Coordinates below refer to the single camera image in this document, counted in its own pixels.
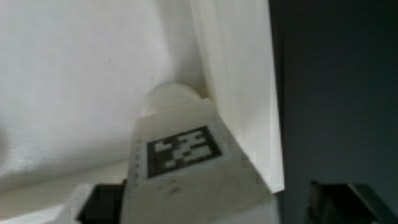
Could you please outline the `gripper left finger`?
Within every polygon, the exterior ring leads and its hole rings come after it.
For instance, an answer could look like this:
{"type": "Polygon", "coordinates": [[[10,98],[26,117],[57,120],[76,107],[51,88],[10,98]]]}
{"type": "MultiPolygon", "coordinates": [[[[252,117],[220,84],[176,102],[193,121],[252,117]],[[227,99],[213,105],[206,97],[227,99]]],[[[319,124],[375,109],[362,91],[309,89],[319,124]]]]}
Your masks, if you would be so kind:
{"type": "Polygon", "coordinates": [[[80,224],[120,224],[124,186],[126,182],[94,186],[76,215],[80,224]]]}

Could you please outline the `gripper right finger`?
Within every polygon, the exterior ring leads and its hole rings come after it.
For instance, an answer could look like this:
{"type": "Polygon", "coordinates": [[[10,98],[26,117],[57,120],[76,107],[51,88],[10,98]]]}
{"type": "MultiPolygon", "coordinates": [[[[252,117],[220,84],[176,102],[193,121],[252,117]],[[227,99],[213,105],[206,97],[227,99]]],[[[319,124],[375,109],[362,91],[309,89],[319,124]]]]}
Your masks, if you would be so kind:
{"type": "Polygon", "coordinates": [[[305,224],[398,224],[398,215],[366,184],[311,182],[305,224]]]}

